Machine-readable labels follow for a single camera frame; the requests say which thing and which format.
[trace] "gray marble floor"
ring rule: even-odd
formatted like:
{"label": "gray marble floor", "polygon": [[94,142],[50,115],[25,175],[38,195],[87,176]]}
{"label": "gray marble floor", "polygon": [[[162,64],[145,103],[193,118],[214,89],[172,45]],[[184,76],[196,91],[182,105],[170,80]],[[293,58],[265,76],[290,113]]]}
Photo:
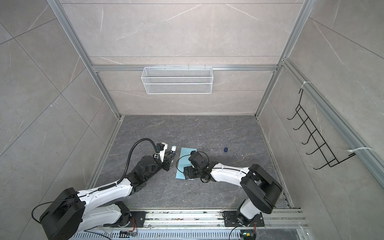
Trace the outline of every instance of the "gray marble floor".
{"label": "gray marble floor", "polygon": [[[125,116],[97,185],[121,177],[132,145],[149,137],[155,143],[197,148],[211,161],[236,167],[261,165],[276,178],[262,133],[253,116]],[[144,155],[153,154],[150,143],[142,142],[134,150],[128,172]],[[241,187],[226,182],[202,183],[176,179],[175,161],[170,171],[161,170],[139,192],[122,199],[129,208],[237,208],[247,195]],[[277,208],[287,208],[283,194]]]}

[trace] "black mounting plate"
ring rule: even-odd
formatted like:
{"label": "black mounting plate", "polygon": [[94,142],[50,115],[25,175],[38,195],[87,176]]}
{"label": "black mounting plate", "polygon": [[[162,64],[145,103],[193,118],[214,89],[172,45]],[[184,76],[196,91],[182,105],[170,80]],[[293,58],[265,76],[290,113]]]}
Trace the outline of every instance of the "black mounting plate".
{"label": "black mounting plate", "polygon": [[[237,220],[236,211],[223,211],[222,214],[224,218],[224,225],[226,227],[238,227],[241,225],[241,223]],[[257,227],[265,226],[262,213],[257,214],[247,227],[254,227],[254,221]]]}
{"label": "black mounting plate", "polygon": [[[131,218],[135,220],[135,225],[136,227],[143,227],[144,226],[144,221],[145,221],[145,216],[147,212],[131,212]],[[130,221],[126,227],[133,227],[133,221]]]}

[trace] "black wire rack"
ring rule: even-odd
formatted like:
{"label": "black wire rack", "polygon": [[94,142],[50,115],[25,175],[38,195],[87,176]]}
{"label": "black wire rack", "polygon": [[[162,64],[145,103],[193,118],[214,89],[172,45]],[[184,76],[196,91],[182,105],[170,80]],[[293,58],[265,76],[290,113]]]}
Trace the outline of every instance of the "black wire rack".
{"label": "black wire rack", "polygon": [[[302,126],[305,126],[305,127],[307,128],[308,132],[310,133],[310,136],[308,137],[308,140],[307,140],[305,143],[302,142],[302,144],[303,144],[303,145],[308,144],[309,140],[312,138],[312,139],[314,140],[314,142],[316,143],[316,145],[317,145],[317,148],[316,148],[313,152],[311,152],[311,153],[306,153],[306,154],[307,154],[307,155],[311,155],[311,154],[315,153],[317,150],[319,150],[319,151],[321,152],[321,154],[323,155],[325,161],[327,162],[327,163],[324,164],[323,166],[321,166],[321,167],[319,167],[319,168],[315,168],[315,167],[314,167],[313,169],[318,170],[318,169],[321,169],[321,168],[323,168],[323,167],[325,167],[325,166],[327,166],[327,165],[328,165],[329,167],[334,167],[335,165],[340,164],[340,163],[344,162],[345,160],[347,160],[347,159],[349,159],[349,158],[355,156],[356,154],[355,154],[355,153],[352,153],[352,154],[348,155],[347,158],[345,158],[345,159],[343,159],[343,160],[341,160],[341,161],[338,160],[338,159],[336,158],[336,156],[333,154],[331,148],[329,147],[329,145],[327,144],[327,142],[324,140],[323,136],[321,135],[321,133],[319,132],[319,130],[317,129],[317,127],[313,124],[313,122],[312,122],[312,120],[310,119],[310,117],[307,115],[307,113],[305,112],[305,110],[303,109],[303,107],[300,105],[300,103],[301,103],[301,97],[303,96],[303,89],[300,89],[299,94],[300,94],[300,100],[299,100],[299,104],[297,105],[297,107],[296,107],[296,109],[295,109],[296,113],[293,115],[292,118],[288,118],[288,120],[293,120],[293,118],[294,118],[296,115],[300,117],[300,119],[301,119],[301,121],[302,121],[303,123],[302,123],[302,124],[300,125],[300,127],[298,127],[297,129],[294,128],[294,130],[299,130]],[[308,127],[308,125],[307,125],[306,122],[310,122],[310,123],[313,125],[313,127],[314,127],[314,130],[313,130],[313,131],[310,130],[310,128]],[[315,137],[314,137],[314,134],[315,134],[315,133],[317,133],[317,134],[320,136],[321,139],[316,140]],[[326,157],[325,154],[324,154],[324,149],[321,149],[322,147],[323,147],[323,148],[325,147],[325,148],[327,148],[327,149],[329,150],[329,152],[330,152],[330,158],[331,158],[332,160],[328,161],[327,157]]]}

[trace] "robotic arm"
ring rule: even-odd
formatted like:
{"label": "robotic arm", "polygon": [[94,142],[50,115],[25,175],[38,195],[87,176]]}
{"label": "robotic arm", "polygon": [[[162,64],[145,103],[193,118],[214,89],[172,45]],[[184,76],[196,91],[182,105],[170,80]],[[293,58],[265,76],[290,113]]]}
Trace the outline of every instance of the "robotic arm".
{"label": "robotic arm", "polygon": [[[49,240],[66,240],[75,233],[89,230],[99,225],[125,227],[131,219],[131,212],[123,202],[115,202],[100,207],[120,197],[131,195],[144,186],[161,169],[169,171],[175,156],[174,151],[166,151],[166,143],[156,146],[150,139],[155,154],[144,156],[133,170],[126,174],[129,160],[137,141],[131,148],[123,177],[98,188],[76,192],[73,188],[64,190],[41,215],[40,223]],[[218,162],[207,162],[199,152],[189,157],[191,167],[184,168],[186,179],[200,178],[203,182],[229,182],[241,186],[249,199],[245,200],[237,211],[237,219],[248,225],[260,212],[271,213],[280,193],[281,185],[259,165],[239,168],[225,166]]]}

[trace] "metal rail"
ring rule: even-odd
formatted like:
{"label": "metal rail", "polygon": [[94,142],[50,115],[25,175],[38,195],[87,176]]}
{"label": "metal rail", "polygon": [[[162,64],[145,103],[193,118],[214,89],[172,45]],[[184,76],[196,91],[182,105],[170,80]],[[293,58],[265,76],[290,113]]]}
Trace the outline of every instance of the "metal rail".
{"label": "metal rail", "polygon": [[95,81],[97,87],[100,89],[101,93],[103,94],[105,100],[107,101],[109,107],[111,108],[112,112],[115,114],[116,118],[119,119],[121,116],[119,113],[118,108],[116,107],[114,101],[112,100],[111,95],[109,94],[109,91],[104,86],[103,81],[101,80],[100,76],[96,74],[96,72],[92,69],[91,59],[89,58],[89,55],[85,51],[83,45],[80,42],[79,37],[75,33],[72,24],[70,23],[67,15],[64,12],[63,7],[61,6],[61,3],[58,0],[47,0],[48,4],[50,5],[52,11],[55,13],[57,19],[59,20],[60,24],[62,25],[65,33],[67,34],[68,38],[70,39],[71,43],[73,44],[74,48],[76,49],[78,55],[80,56],[81,60],[83,61],[85,67],[91,74],[93,80]]}
{"label": "metal rail", "polygon": [[214,71],[276,71],[277,65],[93,65],[94,71],[143,71],[146,67],[210,67]]}
{"label": "metal rail", "polygon": [[312,8],[313,8],[315,3],[316,3],[316,0],[306,0],[304,2],[303,7],[301,8],[301,11],[299,13],[299,16],[297,17],[296,23],[293,26],[291,35],[289,36],[288,41],[284,47],[284,50],[280,56],[279,62],[277,64],[278,69],[272,75],[272,77],[268,83],[268,86],[267,86],[266,90],[264,91],[263,97],[260,100],[259,106],[257,107],[257,110],[255,112],[255,116],[257,119],[260,117],[260,114],[262,113],[264,106],[265,106],[266,102],[268,101],[269,96],[271,95],[272,89],[275,86],[276,81],[280,75],[282,60],[284,58],[287,58],[290,55],[290,53],[293,49],[293,46],[295,45],[297,38],[299,37],[301,31],[303,30],[303,27],[304,27],[305,23],[307,22],[308,17],[310,15]]}
{"label": "metal rail", "polygon": [[[308,79],[297,69],[297,67],[289,60],[283,59],[283,66],[301,85]],[[358,147],[369,147],[368,144],[360,137],[360,135],[347,123],[347,121],[337,112],[337,110],[325,99],[325,97],[313,86],[312,83],[303,85],[310,99],[326,116],[328,121],[334,126],[338,133],[348,143],[351,149]],[[383,161],[376,155],[374,151],[368,149],[360,149],[355,152],[379,184],[384,188],[384,165]]]}

